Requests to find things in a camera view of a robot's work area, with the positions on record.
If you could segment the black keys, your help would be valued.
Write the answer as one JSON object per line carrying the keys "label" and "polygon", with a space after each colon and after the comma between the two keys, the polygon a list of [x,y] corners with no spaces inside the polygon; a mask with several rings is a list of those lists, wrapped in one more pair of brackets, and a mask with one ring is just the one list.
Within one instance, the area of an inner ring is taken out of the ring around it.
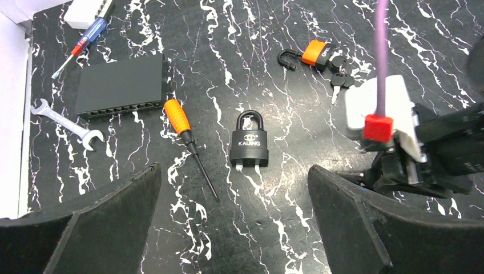
{"label": "black keys", "polygon": [[332,72],[330,85],[333,87],[331,104],[335,105],[341,89],[350,88],[354,85],[353,69],[347,59],[342,56],[336,56],[330,62],[330,70]]}

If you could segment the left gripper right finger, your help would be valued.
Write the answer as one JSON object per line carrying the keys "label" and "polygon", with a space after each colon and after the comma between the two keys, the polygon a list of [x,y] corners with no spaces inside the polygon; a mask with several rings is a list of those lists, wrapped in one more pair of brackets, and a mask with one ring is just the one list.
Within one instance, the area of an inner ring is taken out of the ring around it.
{"label": "left gripper right finger", "polygon": [[399,203],[318,165],[307,182],[332,273],[483,272],[483,221]]}

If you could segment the orange black padlock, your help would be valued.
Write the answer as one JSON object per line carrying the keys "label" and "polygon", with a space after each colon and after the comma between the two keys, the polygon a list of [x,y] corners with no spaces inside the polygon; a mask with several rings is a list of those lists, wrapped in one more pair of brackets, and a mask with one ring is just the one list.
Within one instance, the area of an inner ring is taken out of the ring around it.
{"label": "orange black padlock", "polygon": [[283,60],[283,56],[290,55],[294,58],[300,58],[302,63],[313,66],[317,70],[323,72],[327,68],[329,60],[333,56],[335,50],[336,46],[334,44],[312,40],[304,52],[291,49],[284,49],[279,52],[277,55],[277,62],[280,66],[295,71],[296,65]]}

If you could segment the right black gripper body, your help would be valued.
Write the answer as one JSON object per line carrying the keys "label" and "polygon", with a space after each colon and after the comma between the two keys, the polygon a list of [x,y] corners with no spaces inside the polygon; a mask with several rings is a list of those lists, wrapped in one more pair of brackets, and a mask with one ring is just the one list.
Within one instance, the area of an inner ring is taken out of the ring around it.
{"label": "right black gripper body", "polygon": [[483,103],[442,116],[417,104],[410,114],[415,139],[395,132],[387,144],[363,141],[377,156],[360,181],[379,194],[469,194],[468,175],[483,172]]}

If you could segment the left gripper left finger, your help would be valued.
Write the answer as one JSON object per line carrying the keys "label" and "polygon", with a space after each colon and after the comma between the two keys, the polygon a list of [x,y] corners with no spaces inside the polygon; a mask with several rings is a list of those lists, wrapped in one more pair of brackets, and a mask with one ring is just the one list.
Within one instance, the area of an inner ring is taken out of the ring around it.
{"label": "left gripper left finger", "polygon": [[1,219],[1,272],[135,273],[161,182],[152,163],[54,207]]}

